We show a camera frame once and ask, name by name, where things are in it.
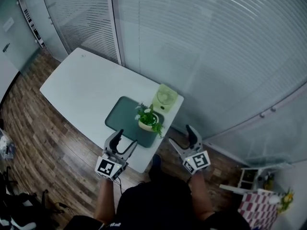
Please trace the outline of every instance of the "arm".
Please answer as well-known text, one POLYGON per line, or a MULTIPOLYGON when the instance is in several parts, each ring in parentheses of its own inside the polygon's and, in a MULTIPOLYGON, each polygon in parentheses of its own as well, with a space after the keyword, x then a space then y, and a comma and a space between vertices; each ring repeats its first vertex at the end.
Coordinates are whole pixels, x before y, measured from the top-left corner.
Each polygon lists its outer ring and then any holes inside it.
POLYGON ((103 178, 100 184, 100 191, 94 218, 108 225, 115 217, 113 182, 103 178))
POLYGON ((212 203, 209 198, 205 179, 200 171, 196 172, 191 178, 192 202, 196 217, 206 220, 214 214, 212 203))

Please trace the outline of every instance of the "yellow flower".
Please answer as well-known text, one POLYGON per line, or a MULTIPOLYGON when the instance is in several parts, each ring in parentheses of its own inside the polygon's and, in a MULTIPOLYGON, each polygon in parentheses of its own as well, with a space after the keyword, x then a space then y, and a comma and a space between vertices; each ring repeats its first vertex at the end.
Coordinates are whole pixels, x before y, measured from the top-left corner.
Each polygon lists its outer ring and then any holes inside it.
POLYGON ((289 202, 289 195, 286 195, 284 198, 283 198, 284 202, 288 203, 289 202))
POLYGON ((288 196, 289 196, 289 200, 293 199, 293 194, 292 193, 289 193, 288 196))

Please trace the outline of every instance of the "door handle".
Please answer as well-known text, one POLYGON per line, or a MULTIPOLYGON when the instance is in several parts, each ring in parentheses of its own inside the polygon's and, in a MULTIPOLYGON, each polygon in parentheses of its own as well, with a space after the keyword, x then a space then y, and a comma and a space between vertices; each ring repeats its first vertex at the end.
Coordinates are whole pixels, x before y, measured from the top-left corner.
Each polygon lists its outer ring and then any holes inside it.
POLYGON ((8 44, 7 44, 7 45, 4 47, 4 49, 2 50, 2 52, 3 52, 3 53, 5 53, 5 52, 6 52, 6 50, 7 50, 7 49, 8 49, 8 47, 10 46, 10 44, 11 44, 11 43, 8 43, 8 44))
POLYGON ((48 9, 50 9, 51 7, 53 7, 54 5, 56 5, 56 2, 53 2, 52 4, 50 4, 49 6, 47 6, 48 9))

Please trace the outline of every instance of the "potted plant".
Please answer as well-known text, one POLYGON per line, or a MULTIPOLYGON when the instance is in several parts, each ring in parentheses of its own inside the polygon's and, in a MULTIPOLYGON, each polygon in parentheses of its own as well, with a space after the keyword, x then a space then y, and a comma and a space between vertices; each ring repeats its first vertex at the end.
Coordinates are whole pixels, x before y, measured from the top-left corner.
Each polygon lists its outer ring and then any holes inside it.
POLYGON ((294 192, 293 190, 291 190, 289 188, 288 192, 286 193, 285 196, 283 196, 283 198, 281 199, 281 203, 277 209, 277 212, 279 214, 285 212, 289 207, 290 205, 292 204, 293 202, 293 195, 294 195, 294 192))
POLYGON ((139 103, 136 109, 138 109, 138 114, 135 116, 135 120, 139 121, 140 128, 155 132, 162 138, 163 125, 159 123, 159 117, 154 113, 153 105, 147 107, 143 103, 139 103))

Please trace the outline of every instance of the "black shirt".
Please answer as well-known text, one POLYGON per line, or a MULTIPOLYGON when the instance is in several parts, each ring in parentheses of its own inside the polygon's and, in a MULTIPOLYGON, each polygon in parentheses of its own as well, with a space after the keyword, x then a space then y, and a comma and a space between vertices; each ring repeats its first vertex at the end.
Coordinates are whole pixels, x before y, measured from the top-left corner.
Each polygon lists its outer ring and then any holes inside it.
MULTIPOLYGON (((102 223, 84 216, 74 217, 65 230, 101 229, 102 223)), ((114 223, 104 226, 112 230, 249 230, 236 211, 218 212, 205 221, 196 219, 188 185, 175 177, 140 184, 126 190, 120 198, 114 223)))

